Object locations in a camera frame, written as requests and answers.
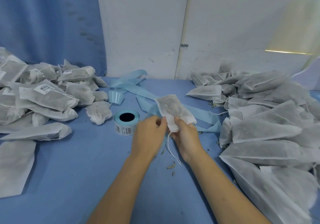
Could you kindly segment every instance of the hand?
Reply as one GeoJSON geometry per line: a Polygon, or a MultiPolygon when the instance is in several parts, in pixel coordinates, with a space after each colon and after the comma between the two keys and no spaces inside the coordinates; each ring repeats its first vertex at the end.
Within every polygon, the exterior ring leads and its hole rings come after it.
{"type": "Polygon", "coordinates": [[[183,159],[189,163],[194,156],[204,151],[199,140],[198,131],[193,124],[187,125],[186,122],[178,117],[174,117],[174,122],[180,131],[171,133],[171,136],[176,142],[183,159]]]}
{"type": "Polygon", "coordinates": [[[166,117],[151,116],[140,121],[134,131],[131,155],[151,161],[162,145],[167,125],[166,117]]]}

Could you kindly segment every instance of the blue curtain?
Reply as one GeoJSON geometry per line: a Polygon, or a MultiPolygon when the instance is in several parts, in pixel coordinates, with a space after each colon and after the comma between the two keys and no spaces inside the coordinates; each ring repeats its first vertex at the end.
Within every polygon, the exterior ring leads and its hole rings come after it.
{"type": "Polygon", "coordinates": [[[0,0],[0,46],[28,63],[107,72],[98,0],[0,0]]]}

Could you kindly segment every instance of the blue tablecloth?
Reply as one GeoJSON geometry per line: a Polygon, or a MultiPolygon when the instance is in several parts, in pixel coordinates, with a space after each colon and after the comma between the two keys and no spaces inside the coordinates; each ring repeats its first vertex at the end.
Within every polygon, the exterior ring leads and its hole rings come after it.
{"type": "MultiPolygon", "coordinates": [[[[146,79],[141,85],[155,95],[176,94],[184,104],[212,110],[208,101],[185,96],[194,88],[190,81],[146,79]]],[[[123,109],[138,111],[140,119],[146,116],[130,92],[125,94],[121,106],[111,106],[113,113],[123,109]]],[[[73,133],[59,141],[37,144],[35,162],[23,193],[0,199],[1,224],[85,223],[108,189],[130,154],[132,137],[118,135],[112,119],[97,126],[84,108],[77,111],[79,118],[66,123],[73,133]]],[[[213,111],[221,112],[222,108],[213,111]]],[[[209,127],[202,121],[198,125],[209,127]]],[[[232,178],[228,167],[217,157],[221,153],[216,144],[218,134],[203,133],[199,137],[203,148],[232,178]]],[[[182,160],[172,140],[170,144],[172,152],[182,160]]],[[[173,161],[163,146],[142,182],[131,223],[217,223],[189,166],[183,162],[182,167],[176,164],[175,168],[167,169],[173,161]]],[[[318,200],[312,212],[314,223],[320,223],[319,210],[318,200]]]]}

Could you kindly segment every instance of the pile of tea bags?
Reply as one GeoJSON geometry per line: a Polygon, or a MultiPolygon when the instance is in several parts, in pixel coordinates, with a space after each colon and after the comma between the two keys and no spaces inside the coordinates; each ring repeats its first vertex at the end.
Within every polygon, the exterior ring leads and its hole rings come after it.
{"type": "Polygon", "coordinates": [[[19,195],[34,161],[34,141],[60,140],[72,130],[60,122],[78,117],[75,107],[86,106],[98,125],[112,116],[108,87],[91,66],[64,60],[61,67],[27,65],[0,47],[0,198],[19,195]]]}
{"type": "Polygon", "coordinates": [[[312,223],[320,176],[320,103],[280,71],[191,75],[187,95],[224,106],[220,158],[272,223],[312,223]]]}

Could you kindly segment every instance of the forearm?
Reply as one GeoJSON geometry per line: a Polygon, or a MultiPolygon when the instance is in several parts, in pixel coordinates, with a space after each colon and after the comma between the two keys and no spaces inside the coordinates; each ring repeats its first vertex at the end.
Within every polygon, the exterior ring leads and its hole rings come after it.
{"type": "Polygon", "coordinates": [[[130,155],[87,224],[129,223],[135,198],[150,162],[145,157],[130,155]]]}
{"type": "Polygon", "coordinates": [[[189,164],[219,224],[270,224],[204,150],[189,164]]]}

